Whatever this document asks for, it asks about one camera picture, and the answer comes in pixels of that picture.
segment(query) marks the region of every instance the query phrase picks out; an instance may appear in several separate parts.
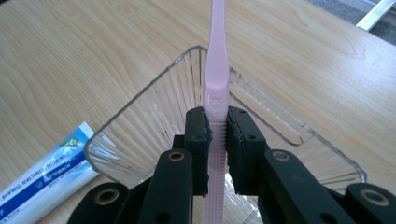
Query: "transparent container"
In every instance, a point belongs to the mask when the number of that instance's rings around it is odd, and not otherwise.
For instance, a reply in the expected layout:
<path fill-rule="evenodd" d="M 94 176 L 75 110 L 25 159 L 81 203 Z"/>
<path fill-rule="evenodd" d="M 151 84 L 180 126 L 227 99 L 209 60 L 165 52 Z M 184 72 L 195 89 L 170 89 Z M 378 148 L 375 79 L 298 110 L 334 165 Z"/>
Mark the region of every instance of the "transparent container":
<path fill-rule="evenodd" d="M 185 114 L 203 105 L 206 49 L 188 49 L 106 123 L 85 146 L 94 170 L 129 188 L 153 175 L 161 153 L 184 133 Z M 343 192 L 364 182 L 357 163 L 265 91 L 231 68 L 231 105 L 249 112 L 270 148 L 295 154 L 324 186 Z M 262 223 L 257 198 L 235 195 L 226 175 L 225 223 Z M 201 221 L 201 200 L 194 197 L 194 223 Z"/>

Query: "white metal bar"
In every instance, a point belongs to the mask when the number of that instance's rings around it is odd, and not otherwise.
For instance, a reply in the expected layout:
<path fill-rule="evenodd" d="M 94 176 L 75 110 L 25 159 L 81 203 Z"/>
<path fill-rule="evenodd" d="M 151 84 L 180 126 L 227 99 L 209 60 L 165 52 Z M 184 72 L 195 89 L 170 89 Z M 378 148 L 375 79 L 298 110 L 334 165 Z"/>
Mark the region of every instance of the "white metal bar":
<path fill-rule="evenodd" d="M 395 3 L 396 0 L 381 0 L 356 26 L 365 31 L 370 31 Z"/>

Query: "toothpaste label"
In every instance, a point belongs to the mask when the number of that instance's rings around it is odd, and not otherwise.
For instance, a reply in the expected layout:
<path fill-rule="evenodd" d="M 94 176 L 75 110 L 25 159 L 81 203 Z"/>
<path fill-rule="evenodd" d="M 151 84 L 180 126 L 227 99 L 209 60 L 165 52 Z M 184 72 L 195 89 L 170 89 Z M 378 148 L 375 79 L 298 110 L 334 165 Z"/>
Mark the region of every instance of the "toothpaste label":
<path fill-rule="evenodd" d="M 91 128 L 83 123 L 49 155 L 3 190 L 0 194 L 0 224 L 14 218 L 71 172 L 82 174 L 87 168 L 91 169 L 82 150 L 92 134 Z"/>

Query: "wooden table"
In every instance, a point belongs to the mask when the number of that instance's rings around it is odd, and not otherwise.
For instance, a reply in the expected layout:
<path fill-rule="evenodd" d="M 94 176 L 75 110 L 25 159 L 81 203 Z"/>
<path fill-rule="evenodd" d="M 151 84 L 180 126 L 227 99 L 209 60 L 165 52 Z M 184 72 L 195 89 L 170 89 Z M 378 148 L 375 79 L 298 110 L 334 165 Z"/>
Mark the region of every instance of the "wooden table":
<path fill-rule="evenodd" d="M 0 6 L 0 189 L 86 120 L 98 130 L 181 52 L 209 1 Z M 396 47 L 304 0 L 229 1 L 231 65 L 396 194 Z M 42 219 L 65 223 L 98 177 Z"/>

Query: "blue stripe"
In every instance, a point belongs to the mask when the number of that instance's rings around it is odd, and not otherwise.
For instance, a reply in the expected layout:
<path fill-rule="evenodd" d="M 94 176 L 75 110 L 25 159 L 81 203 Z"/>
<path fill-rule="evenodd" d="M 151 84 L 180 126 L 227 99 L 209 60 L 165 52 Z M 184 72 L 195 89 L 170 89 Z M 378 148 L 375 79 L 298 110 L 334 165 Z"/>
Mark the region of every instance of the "blue stripe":
<path fill-rule="evenodd" d="M 50 185 L 53 181 L 55 181 L 59 176 L 63 175 L 67 171 L 73 169 L 75 166 L 79 165 L 82 161 L 85 160 L 85 156 L 83 152 L 79 152 L 76 156 L 71 158 L 69 162 L 62 163 L 52 171 L 48 172 L 46 175 L 40 177 L 31 185 L 23 189 L 20 193 L 15 195 L 8 202 L 4 203 L 0 206 L 0 211 L 3 211 L 3 214 L 0 214 L 0 220 L 8 216 L 19 206 L 24 204 L 27 200 L 35 196 L 40 190 Z"/>

